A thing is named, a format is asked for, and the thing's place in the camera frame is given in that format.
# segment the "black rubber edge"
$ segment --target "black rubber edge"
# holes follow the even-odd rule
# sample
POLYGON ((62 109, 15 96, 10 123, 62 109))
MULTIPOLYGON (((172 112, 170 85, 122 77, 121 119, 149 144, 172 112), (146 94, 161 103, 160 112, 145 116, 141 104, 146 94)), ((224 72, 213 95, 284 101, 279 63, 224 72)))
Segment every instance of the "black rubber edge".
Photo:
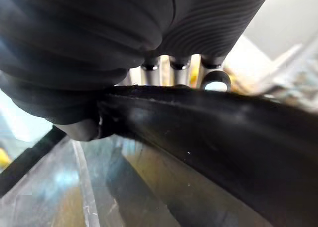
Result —
POLYGON ((53 126, 53 128, 32 148, 26 149, 0 174, 0 198, 10 191, 16 183, 66 134, 53 126))

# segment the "ribbed rubber sleeve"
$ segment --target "ribbed rubber sleeve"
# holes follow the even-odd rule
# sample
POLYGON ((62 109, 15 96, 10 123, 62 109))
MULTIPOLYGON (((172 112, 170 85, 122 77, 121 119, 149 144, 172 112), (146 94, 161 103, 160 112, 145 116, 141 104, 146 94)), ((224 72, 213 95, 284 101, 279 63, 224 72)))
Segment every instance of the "ribbed rubber sleeve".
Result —
POLYGON ((191 0, 185 18, 164 36, 158 54, 226 56, 265 0, 191 0))

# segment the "metal cylinder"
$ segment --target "metal cylinder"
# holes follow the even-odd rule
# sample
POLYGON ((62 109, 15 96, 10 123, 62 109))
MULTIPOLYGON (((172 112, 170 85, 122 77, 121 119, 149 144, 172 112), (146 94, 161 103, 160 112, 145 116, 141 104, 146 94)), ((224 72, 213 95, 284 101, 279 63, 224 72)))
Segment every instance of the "metal cylinder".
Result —
POLYGON ((117 85, 132 85, 130 70, 127 72, 126 78, 117 85))
POLYGON ((189 85, 190 79, 190 57, 170 57, 170 84, 189 85))
POLYGON ((222 62, 225 57, 210 57, 201 56, 201 64, 199 68, 199 74, 197 79, 197 88, 201 87, 204 77, 213 71, 222 71, 222 62))
POLYGON ((161 85, 159 61, 159 58, 147 59, 140 66, 143 85, 161 85))

